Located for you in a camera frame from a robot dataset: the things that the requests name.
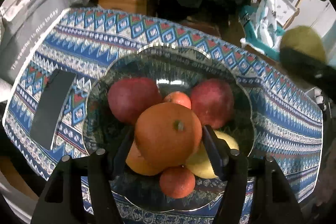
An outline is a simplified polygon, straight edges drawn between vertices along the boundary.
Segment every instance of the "red apple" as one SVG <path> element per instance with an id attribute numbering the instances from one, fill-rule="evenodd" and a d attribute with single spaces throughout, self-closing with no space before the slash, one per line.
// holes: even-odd
<path id="1" fill-rule="evenodd" d="M 112 114 L 121 122 L 135 124 L 147 108 L 162 103 L 154 80 L 145 77 L 124 78 L 109 90 L 108 101 Z"/>
<path id="2" fill-rule="evenodd" d="M 209 79 L 196 85 L 190 95 L 191 109 L 202 125 L 213 129 L 225 125 L 234 112 L 234 98 L 230 85 L 224 80 Z"/>

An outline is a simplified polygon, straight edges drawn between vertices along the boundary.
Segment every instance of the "screw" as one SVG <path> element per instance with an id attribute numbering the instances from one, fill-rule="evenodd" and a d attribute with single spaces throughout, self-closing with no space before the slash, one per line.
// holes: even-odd
<path id="1" fill-rule="evenodd" d="M 239 155 L 239 150 L 237 150 L 237 149 L 231 149 L 231 150 L 230 150 L 230 153 L 231 153 L 231 155 L 233 155 L 233 156 L 238 156 L 238 155 Z"/>
<path id="2" fill-rule="evenodd" d="M 274 160 L 274 158 L 272 156 L 266 156 L 266 160 L 269 162 L 272 162 Z"/>
<path id="3" fill-rule="evenodd" d="M 104 149 L 104 148 L 99 148 L 99 149 L 96 151 L 96 154 L 97 154 L 97 155 L 104 155 L 104 154 L 105 154 L 105 149 Z"/>
<path id="4" fill-rule="evenodd" d="M 70 156 L 69 155 L 64 155 L 62 157 L 62 161 L 68 161 L 70 159 Z"/>

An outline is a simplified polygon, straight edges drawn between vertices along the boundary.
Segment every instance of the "black phone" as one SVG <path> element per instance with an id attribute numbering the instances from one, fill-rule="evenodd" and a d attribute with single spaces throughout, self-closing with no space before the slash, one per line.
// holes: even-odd
<path id="1" fill-rule="evenodd" d="M 50 76 L 36 109 L 30 137 L 44 148 L 51 150 L 65 100 L 75 81 L 76 74 L 56 69 Z"/>

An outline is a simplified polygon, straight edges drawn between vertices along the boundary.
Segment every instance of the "table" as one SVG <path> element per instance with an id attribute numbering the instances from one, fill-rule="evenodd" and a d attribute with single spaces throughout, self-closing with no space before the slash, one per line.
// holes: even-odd
<path id="1" fill-rule="evenodd" d="M 98 8 L 64 10 L 36 44 L 14 84 L 3 126 L 37 174 L 47 180 L 63 155 L 88 155 L 82 126 L 91 85 L 105 75 L 114 60 L 153 42 L 202 49 L 223 62 L 238 81 L 244 81 L 241 84 L 251 99 L 255 128 L 250 156 L 274 156 L 299 202 L 312 193 L 322 152 L 322 112 L 286 76 L 217 37 L 163 19 Z M 75 72 L 77 79 L 60 115 L 53 149 L 46 150 L 29 137 L 29 131 L 48 77 L 56 68 Z M 250 178 L 241 223 L 248 221 L 253 185 Z M 82 192 L 85 210 L 93 213 L 86 178 L 82 178 Z M 125 223 L 195 224 L 211 223 L 221 200 L 219 197 L 193 212 L 153 213 L 122 196 L 115 194 L 115 199 Z"/>

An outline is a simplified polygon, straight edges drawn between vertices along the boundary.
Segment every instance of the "gray cloth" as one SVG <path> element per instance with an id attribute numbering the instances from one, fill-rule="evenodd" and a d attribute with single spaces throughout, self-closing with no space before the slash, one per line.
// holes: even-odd
<path id="1" fill-rule="evenodd" d="M 0 78 L 13 85 L 24 61 L 39 37 L 72 6 L 86 6 L 89 0 L 31 0 L 9 22 L 0 44 Z"/>
<path id="2" fill-rule="evenodd" d="M 0 78 L 0 103 L 11 98 L 12 85 Z"/>
<path id="3" fill-rule="evenodd" d="M 9 184 L 5 176 L 0 172 L 0 193 L 5 198 L 9 207 L 23 223 L 29 224 L 36 207 L 37 201 L 29 198 Z"/>
<path id="4" fill-rule="evenodd" d="M 2 37 L 3 37 L 3 33 L 5 32 L 5 28 L 3 26 L 3 22 L 2 22 L 2 15 L 4 14 L 4 12 L 6 12 L 7 8 L 12 5 L 16 0 L 4 0 L 4 2 L 2 3 L 1 7 L 0 7 L 0 44 L 2 41 Z"/>

